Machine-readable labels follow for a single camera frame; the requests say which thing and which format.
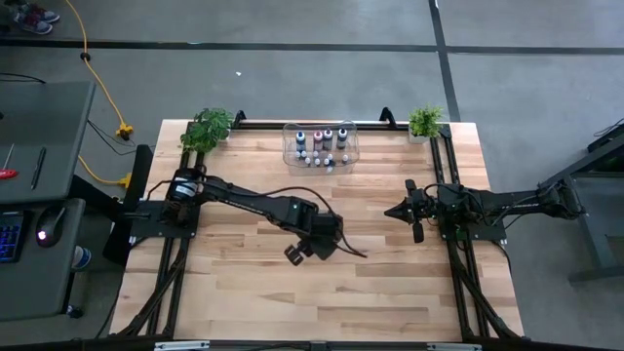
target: butcher block tabletop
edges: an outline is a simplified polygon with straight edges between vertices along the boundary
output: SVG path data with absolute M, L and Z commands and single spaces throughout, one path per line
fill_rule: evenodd
M 161 126 L 147 184 L 171 179 L 188 121 Z M 488 173 L 473 123 L 451 123 L 461 182 L 488 189 Z M 359 132 L 360 160 L 349 175 L 294 176 L 282 159 L 281 131 L 233 131 L 206 156 L 207 174 L 256 192 L 306 186 L 344 218 L 349 243 L 368 255 L 336 251 L 292 266 L 284 249 L 297 237 L 257 214 L 219 203 L 202 207 L 191 240 L 179 302 L 175 339 L 456 341 L 457 310 L 446 245 L 432 221 L 425 241 L 383 212 L 407 195 L 405 180 L 435 183 L 431 145 L 408 143 L 407 132 Z M 443 163 L 446 152 L 440 141 Z M 450 180 L 448 172 L 445 179 Z M 152 199 L 164 198 L 162 186 Z M 323 204 L 314 195 L 293 195 Z M 151 295 L 163 239 L 150 238 L 130 253 L 111 332 L 125 327 Z M 172 260 L 177 252 L 174 247 Z M 475 242 L 483 292 L 516 333 L 522 325 L 505 256 L 490 242 Z M 473 331 L 474 303 L 467 299 Z M 164 298 L 161 323 L 168 312 Z

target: computer mouse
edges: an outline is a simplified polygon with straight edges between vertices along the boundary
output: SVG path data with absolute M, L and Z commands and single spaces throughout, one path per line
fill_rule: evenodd
M 59 242 L 64 214 L 65 207 L 59 204 L 51 205 L 41 213 L 35 228 L 37 244 L 40 247 L 51 248 Z

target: gray desk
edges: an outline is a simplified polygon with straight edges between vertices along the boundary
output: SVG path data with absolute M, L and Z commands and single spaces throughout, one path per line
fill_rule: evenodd
M 26 228 L 19 261 L 0 264 L 0 321 L 47 317 L 64 312 L 62 307 L 68 294 L 71 261 L 85 201 L 72 199 L 63 203 L 66 212 L 62 236 L 56 245 L 47 249 L 37 245 L 35 225 L 50 203 L 11 206 L 11 211 L 29 210 L 33 216 Z
M 0 84 L 0 167 L 15 143 L 8 168 L 19 172 L 0 180 L 0 204 L 67 196 L 95 88 L 90 82 Z M 30 190 L 41 146 L 48 151 L 37 187 Z

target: concrete floor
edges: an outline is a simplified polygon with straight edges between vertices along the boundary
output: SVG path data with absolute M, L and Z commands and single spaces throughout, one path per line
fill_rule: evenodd
M 435 44 L 426 0 L 74 0 L 90 38 L 238 43 Z M 449 45 L 617 47 L 618 0 L 438 0 Z M 79 39 L 69 10 L 51 38 Z M 199 109 L 244 109 L 250 118 L 397 118 L 426 102 L 447 107 L 435 53 L 92 50 L 92 64 L 134 140 L 153 144 L 164 118 Z M 0 48 L 2 71 L 51 82 L 91 79 L 80 50 Z M 450 55 L 461 120 L 478 124 L 494 191 L 528 189 L 579 158 L 592 134 L 621 118 L 623 56 Z M 114 112 L 97 92 L 91 119 L 111 133 Z M 82 154 L 99 176 L 129 172 L 92 131 Z M 86 176 L 82 169 L 77 173 Z M 116 188 L 101 187 L 121 195 Z M 508 230 L 526 335 L 541 341 L 624 348 L 624 279 L 571 286 L 591 267 L 575 222 L 543 215 Z M 0 324 L 0 343 L 93 337 L 119 274 L 88 278 L 88 317 Z M 54 325 L 53 329 L 36 329 Z M 38 330 L 36 334 L 26 333 Z

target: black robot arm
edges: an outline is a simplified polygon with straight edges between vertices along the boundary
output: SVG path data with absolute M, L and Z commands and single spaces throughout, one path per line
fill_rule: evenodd
M 438 188 L 438 197 L 427 193 Z M 468 230 L 489 231 L 502 227 L 507 215 L 546 214 L 552 217 L 576 219 L 584 213 L 578 197 L 562 181 L 536 190 L 492 193 L 460 184 L 431 184 L 417 188 L 413 180 L 406 180 L 408 196 L 386 215 L 413 224 L 416 243 L 424 240 L 420 220 L 436 218 L 441 226 L 463 227 Z
M 285 250 L 292 264 L 301 263 L 302 254 L 315 254 L 322 260 L 330 257 L 342 238 L 342 217 L 331 211 L 321 213 L 315 203 L 299 197 L 270 196 L 276 192 L 260 194 L 196 169 L 180 169 L 167 191 L 161 220 L 183 226 L 191 208 L 220 202 L 262 215 L 270 223 L 296 234 L 300 239 L 297 247 Z

